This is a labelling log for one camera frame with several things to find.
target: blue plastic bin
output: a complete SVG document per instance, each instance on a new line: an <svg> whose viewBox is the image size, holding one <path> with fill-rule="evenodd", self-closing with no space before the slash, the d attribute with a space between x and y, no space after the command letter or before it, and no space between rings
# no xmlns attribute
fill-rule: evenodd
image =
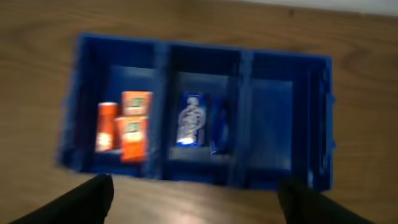
<svg viewBox="0 0 398 224"><path fill-rule="evenodd" d="M276 189L293 176L314 189L332 186L329 57L85 34L71 84L57 159L78 172L245 189ZM143 163L95 153L98 103L120 103L126 90L153 92ZM184 91L225 97L230 155L175 147Z"/></svg>

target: label on orange package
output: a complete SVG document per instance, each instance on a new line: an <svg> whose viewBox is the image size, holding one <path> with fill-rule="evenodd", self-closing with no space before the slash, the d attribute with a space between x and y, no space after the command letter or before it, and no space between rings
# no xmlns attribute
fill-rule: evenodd
<svg viewBox="0 0 398 224"><path fill-rule="evenodd" d="M124 91L123 115L137 116L148 113L152 93L149 91Z"/></svg>
<svg viewBox="0 0 398 224"><path fill-rule="evenodd" d="M98 129L96 151L103 152L115 147L116 127L114 119L118 113L118 105L113 102L98 105Z"/></svg>
<svg viewBox="0 0 398 224"><path fill-rule="evenodd" d="M147 145L147 117L124 117L122 124L122 161L143 161Z"/></svg>

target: wood grain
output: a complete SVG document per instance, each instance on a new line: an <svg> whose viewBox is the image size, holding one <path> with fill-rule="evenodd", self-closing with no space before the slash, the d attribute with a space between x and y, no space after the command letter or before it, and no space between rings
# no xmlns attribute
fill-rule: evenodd
<svg viewBox="0 0 398 224"><path fill-rule="evenodd" d="M398 223L398 19L199 0L0 2L0 222L90 178L54 167L75 38L97 32L333 57L333 200ZM284 223L272 192L115 177L107 223Z"/></svg>

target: blue wrapper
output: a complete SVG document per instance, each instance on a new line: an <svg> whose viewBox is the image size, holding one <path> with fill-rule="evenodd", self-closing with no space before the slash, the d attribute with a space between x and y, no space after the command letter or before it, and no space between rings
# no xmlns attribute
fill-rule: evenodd
<svg viewBox="0 0 398 224"><path fill-rule="evenodd" d="M228 153L228 123L225 98L213 97L210 109L210 153L212 155Z"/></svg>
<svg viewBox="0 0 398 224"><path fill-rule="evenodd" d="M204 146L208 97L202 93L183 93L178 114L177 146Z"/></svg>

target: white wall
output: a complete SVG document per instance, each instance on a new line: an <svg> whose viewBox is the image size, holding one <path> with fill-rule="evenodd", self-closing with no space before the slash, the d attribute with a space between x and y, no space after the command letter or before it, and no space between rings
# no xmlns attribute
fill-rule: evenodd
<svg viewBox="0 0 398 224"><path fill-rule="evenodd" d="M398 16L398 0L240 0Z"/></svg>

